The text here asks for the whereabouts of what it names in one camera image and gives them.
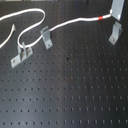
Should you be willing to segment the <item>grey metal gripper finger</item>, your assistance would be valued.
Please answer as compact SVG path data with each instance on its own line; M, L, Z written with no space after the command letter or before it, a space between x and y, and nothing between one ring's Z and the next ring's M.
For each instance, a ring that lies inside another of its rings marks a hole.
M125 0L113 0L112 1L110 14L117 20L121 19L122 10L123 10L123 6L124 6L124 1Z

